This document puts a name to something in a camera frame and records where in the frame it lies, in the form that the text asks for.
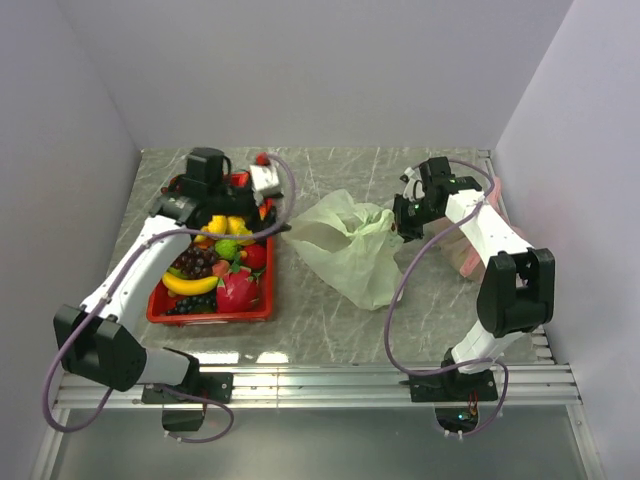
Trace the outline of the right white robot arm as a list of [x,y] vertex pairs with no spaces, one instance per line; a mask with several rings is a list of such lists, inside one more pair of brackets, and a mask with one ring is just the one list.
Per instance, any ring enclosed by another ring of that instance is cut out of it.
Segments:
[[440,375],[444,394],[458,400],[474,389],[474,374],[489,369],[515,340],[552,319],[555,258],[546,248],[534,248],[493,208],[492,177],[483,187],[473,176],[455,175],[452,163],[434,157],[407,168],[393,213],[396,230],[406,242],[422,238],[425,225],[448,220],[449,227],[428,244],[434,246],[460,231],[485,268],[476,300],[477,321],[452,348],[452,367]]

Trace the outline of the green avocado print plastic bag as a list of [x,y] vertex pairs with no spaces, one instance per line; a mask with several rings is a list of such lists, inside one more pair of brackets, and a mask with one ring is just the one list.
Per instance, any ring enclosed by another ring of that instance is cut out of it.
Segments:
[[404,244],[392,210],[340,189],[290,226],[284,241],[324,283],[363,310],[390,304],[402,277],[395,255]]

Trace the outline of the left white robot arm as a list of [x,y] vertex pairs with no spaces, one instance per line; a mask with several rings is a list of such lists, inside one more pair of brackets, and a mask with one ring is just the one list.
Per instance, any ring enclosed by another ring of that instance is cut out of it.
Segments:
[[231,161],[219,149],[198,147],[186,156],[186,169],[153,203],[134,244],[106,280],[80,305],[63,305],[53,320],[58,352],[49,368],[125,392],[136,385],[166,388],[189,402],[201,390],[200,366],[190,354],[149,349],[133,336],[135,321],[171,262],[201,234],[213,214],[245,216],[246,240],[265,240],[282,232],[295,204],[289,197],[280,214],[259,218],[259,203],[296,183],[277,154],[253,164],[243,186],[232,183]]

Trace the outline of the yellow fake lemon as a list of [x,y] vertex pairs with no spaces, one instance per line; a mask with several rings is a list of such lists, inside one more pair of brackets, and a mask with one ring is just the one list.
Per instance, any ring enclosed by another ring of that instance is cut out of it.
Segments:
[[227,232],[227,225],[228,221],[225,215],[213,215],[201,230],[215,235],[224,235]]

